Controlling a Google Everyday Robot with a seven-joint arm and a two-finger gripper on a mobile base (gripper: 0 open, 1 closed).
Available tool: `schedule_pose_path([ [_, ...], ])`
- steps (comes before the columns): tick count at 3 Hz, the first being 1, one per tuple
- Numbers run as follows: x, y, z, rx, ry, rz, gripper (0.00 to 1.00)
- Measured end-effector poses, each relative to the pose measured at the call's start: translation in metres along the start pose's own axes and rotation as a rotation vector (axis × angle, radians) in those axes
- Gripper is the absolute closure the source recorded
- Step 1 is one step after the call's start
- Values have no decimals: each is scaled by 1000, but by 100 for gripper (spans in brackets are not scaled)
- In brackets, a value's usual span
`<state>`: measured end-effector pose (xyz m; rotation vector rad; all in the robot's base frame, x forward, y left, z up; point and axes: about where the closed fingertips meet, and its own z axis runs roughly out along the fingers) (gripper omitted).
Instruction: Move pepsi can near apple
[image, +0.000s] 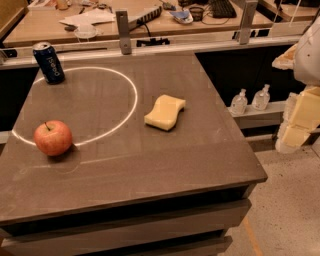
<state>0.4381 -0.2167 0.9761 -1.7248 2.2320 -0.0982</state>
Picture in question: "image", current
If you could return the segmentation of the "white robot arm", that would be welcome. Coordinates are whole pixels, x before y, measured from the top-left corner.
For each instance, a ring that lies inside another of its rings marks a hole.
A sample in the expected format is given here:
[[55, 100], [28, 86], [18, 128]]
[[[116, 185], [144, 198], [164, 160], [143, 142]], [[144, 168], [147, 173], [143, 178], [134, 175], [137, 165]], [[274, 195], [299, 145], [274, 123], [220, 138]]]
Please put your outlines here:
[[299, 94], [289, 94], [275, 144], [278, 152], [293, 153], [320, 125], [320, 18], [272, 66], [292, 69], [294, 78], [306, 85]]

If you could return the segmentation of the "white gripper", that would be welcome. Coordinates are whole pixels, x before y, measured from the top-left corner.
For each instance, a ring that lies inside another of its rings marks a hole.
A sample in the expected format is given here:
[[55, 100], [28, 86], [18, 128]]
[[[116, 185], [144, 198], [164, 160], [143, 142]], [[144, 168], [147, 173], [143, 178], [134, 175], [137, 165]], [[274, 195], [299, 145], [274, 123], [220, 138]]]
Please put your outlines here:
[[320, 125], [320, 19], [314, 23], [272, 66], [293, 69], [296, 80], [307, 86], [299, 94], [290, 93], [285, 103], [275, 148], [280, 153], [298, 150]]

